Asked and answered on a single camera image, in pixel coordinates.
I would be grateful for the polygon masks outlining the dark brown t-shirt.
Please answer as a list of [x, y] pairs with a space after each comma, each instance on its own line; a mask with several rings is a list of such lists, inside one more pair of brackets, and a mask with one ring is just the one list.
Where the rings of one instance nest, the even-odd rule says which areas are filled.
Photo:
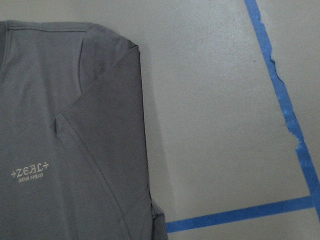
[[94, 23], [1, 22], [0, 237], [168, 238], [129, 39]]

